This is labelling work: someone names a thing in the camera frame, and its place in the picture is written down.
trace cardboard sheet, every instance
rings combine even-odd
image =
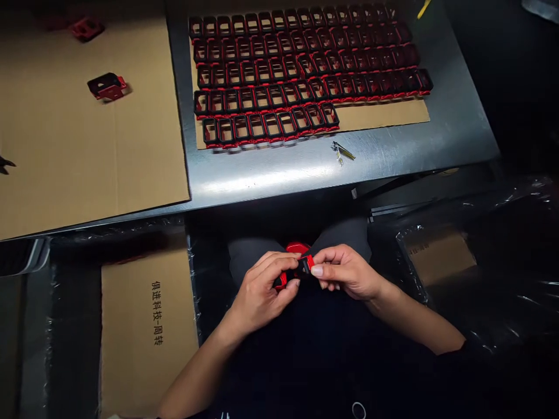
[[[466,240],[452,227],[420,230],[405,236],[404,243],[425,287],[477,265]]]
[[[198,74],[194,62],[194,48],[190,43],[190,70],[192,75],[192,91],[199,90]],[[392,125],[406,125],[410,123],[428,122],[429,112],[422,99],[384,101],[377,104],[361,104],[356,106],[336,106],[339,117],[339,131],[358,131]],[[196,145],[198,150],[204,150],[204,135],[202,121],[196,121]]]
[[[198,349],[186,249],[102,269],[101,419],[154,418]]]
[[[83,10],[107,27],[86,44],[0,17],[0,240],[189,199],[163,3]],[[133,92],[95,100],[107,72]]]

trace fingernail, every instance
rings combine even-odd
[[[310,273],[314,276],[322,276],[323,269],[322,266],[315,265],[310,269]]]

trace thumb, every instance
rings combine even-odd
[[[299,292],[300,279],[290,280],[284,289],[278,293],[278,297],[275,299],[276,305],[278,305],[282,310],[287,307],[287,305],[293,301],[297,292]]]
[[[310,273],[314,277],[322,280],[335,280],[345,282],[349,280],[347,267],[343,265],[320,264],[311,268]]]

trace small metal tool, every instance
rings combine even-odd
[[[10,160],[6,160],[5,158],[2,158],[2,156],[0,156],[0,173],[4,175],[9,175],[8,171],[4,168],[4,166],[16,167],[16,165],[13,162],[10,162]]]
[[[355,160],[355,156],[353,154],[351,154],[345,147],[343,147],[342,145],[340,145],[339,143],[337,143],[336,141],[332,141],[332,150],[334,150],[336,152],[336,157],[337,160],[340,164],[340,166],[344,165],[344,160],[342,159],[341,154],[343,154],[344,156],[350,158],[351,160]]]

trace metal table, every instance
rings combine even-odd
[[[197,150],[187,10],[179,3],[167,3],[167,19],[192,200],[56,231],[451,168],[500,156],[441,2],[432,2],[420,20],[408,20],[413,22],[409,25],[422,56],[421,66],[429,70],[434,83],[426,99],[430,122],[336,134],[335,140],[357,156],[354,161],[345,159],[344,166],[335,159],[331,139],[237,154]],[[423,2],[413,3],[411,10],[416,13]]]

